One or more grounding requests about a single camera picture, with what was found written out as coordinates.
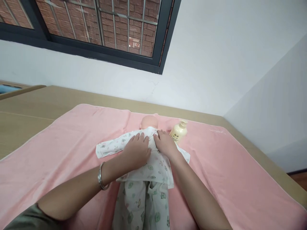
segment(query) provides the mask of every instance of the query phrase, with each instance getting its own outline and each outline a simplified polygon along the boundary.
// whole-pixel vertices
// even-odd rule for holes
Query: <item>black window frame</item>
[[[20,0],[20,3],[33,29],[0,22],[1,40],[97,59],[162,75],[181,0],[174,0],[174,2],[173,0],[161,0],[152,57],[50,34],[36,1]]]

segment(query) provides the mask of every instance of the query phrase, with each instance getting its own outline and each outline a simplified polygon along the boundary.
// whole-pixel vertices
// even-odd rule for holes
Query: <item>human hand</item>
[[[129,172],[139,169],[147,163],[151,154],[151,149],[148,148],[148,142],[148,136],[144,138],[144,133],[141,133],[141,135],[138,133],[127,143],[120,157]]]
[[[157,149],[166,155],[171,161],[176,156],[181,155],[172,137],[163,130],[158,130],[158,135],[153,135],[154,141],[156,142]]]

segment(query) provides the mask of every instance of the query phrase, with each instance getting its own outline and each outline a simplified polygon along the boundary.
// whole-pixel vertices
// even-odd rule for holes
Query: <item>pink blanket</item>
[[[97,159],[96,144],[139,129],[144,114],[81,104],[0,162],[0,229],[66,180],[114,156]],[[178,119],[163,117],[170,130]],[[307,212],[222,127],[189,121],[179,144],[190,166],[224,210],[233,229],[303,230]],[[66,225],[69,229],[111,229],[119,184],[99,192]],[[169,191],[171,229],[197,229],[178,190]]]

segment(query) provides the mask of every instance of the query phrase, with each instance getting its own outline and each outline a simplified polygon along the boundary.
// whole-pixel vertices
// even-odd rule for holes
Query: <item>doll face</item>
[[[143,117],[141,122],[141,129],[146,129],[148,127],[158,128],[158,119],[152,115]]]

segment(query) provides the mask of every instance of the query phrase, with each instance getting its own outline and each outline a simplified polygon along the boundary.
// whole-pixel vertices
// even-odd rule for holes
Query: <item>table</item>
[[[177,117],[226,128],[298,203],[307,208],[307,192],[221,116],[176,109],[112,96],[48,86],[0,101],[0,159],[78,104],[127,109]]]

